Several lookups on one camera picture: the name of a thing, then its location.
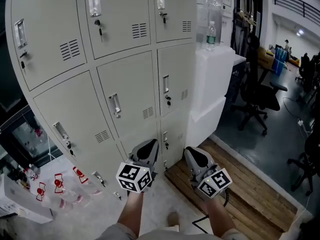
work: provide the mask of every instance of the wooden pallet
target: wooden pallet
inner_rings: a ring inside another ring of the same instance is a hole
[[[233,180],[228,189],[226,209],[240,232],[250,240],[278,240],[288,231],[297,208],[210,139],[199,148],[207,151]],[[185,160],[169,168],[165,176],[203,214],[207,214],[205,202],[191,188]]]

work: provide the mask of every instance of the white wall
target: white wall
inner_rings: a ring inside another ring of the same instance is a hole
[[[316,55],[320,51],[320,47],[314,45],[313,43],[309,42],[308,40],[304,39],[303,36],[297,36],[295,32],[292,32],[282,26],[277,27],[277,32],[275,35],[275,43],[282,47],[285,47],[286,43],[285,40],[288,39],[289,46],[292,47],[292,55],[301,59],[301,57],[308,53],[308,57],[310,60],[312,59],[313,55]]]
[[[320,10],[320,0],[302,0],[313,7]],[[291,21],[296,22],[297,24],[303,26],[307,30],[310,30],[315,35],[320,36],[320,26],[313,23],[309,19],[304,18],[298,13],[286,9],[279,5],[274,5],[274,0],[263,0],[262,1],[262,26],[261,26],[261,36],[260,36],[260,45],[266,49],[269,47],[269,44],[273,43],[274,36],[274,20],[273,14],[282,16]]]

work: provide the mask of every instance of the locker door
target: locker door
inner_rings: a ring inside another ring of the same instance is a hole
[[[109,155],[114,141],[101,110],[89,71],[64,81],[34,98],[44,119],[66,147],[67,135],[76,160],[107,156],[115,165],[120,154]]]
[[[121,143],[128,156],[135,146],[150,139],[158,139],[157,123],[155,120],[145,123],[142,127],[137,128],[135,132],[128,134],[121,140]]]
[[[120,138],[156,117],[151,51],[97,69]]]
[[[189,102],[194,67],[194,44],[158,49],[160,113],[162,116]]]
[[[164,0],[164,3],[154,0],[154,3],[157,43],[193,37],[197,0]]]
[[[169,168],[183,155],[189,110],[177,109],[161,119],[162,160]]]
[[[11,24],[30,90],[87,62],[76,0],[12,0]]]
[[[126,192],[120,188],[116,180],[116,174],[123,159],[114,142],[106,146],[105,152],[82,157],[78,159],[78,162],[88,174],[92,175],[97,172],[104,180],[107,191],[118,192],[122,197],[126,196]]]
[[[92,0],[101,8],[97,16],[90,1],[85,0],[95,59],[151,43],[148,0]]]

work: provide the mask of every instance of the ventilation slot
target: ventilation slot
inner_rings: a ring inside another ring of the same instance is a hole
[[[182,32],[191,32],[191,21],[182,21]]]
[[[147,36],[147,24],[133,24],[131,25],[132,28],[132,37],[133,38],[143,38]]]
[[[97,135],[95,135],[96,140],[98,141],[98,143],[101,143],[107,139],[109,139],[109,134],[107,133],[106,130],[98,133]]]
[[[151,106],[142,111],[143,119],[147,119],[154,115],[154,108]]]
[[[78,40],[75,39],[60,45],[60,51],[64,61],[78,56],[80,54]]]
[[[184,100],[187,97],[188,97],[188,89],[181,92],[181,100]]]

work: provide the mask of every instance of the fiducial marker cube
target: fiducial marker cube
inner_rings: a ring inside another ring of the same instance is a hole
[[[122,162],[116,173],[116,180],[124,190],[140,193],[152,181],[148,167]]]
[[[231,183],[231,177],[226,169],[223,168],[204,178],[197,188],[207,197],[212,199],[228,188]]]

